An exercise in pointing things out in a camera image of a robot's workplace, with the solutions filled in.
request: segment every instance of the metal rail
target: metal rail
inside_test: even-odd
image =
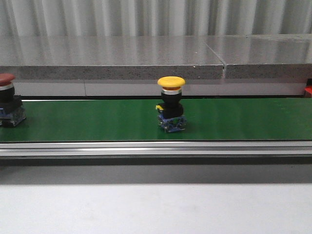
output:
[[[1,143],[1,158],[312,156],[312,141],[139,141]]]

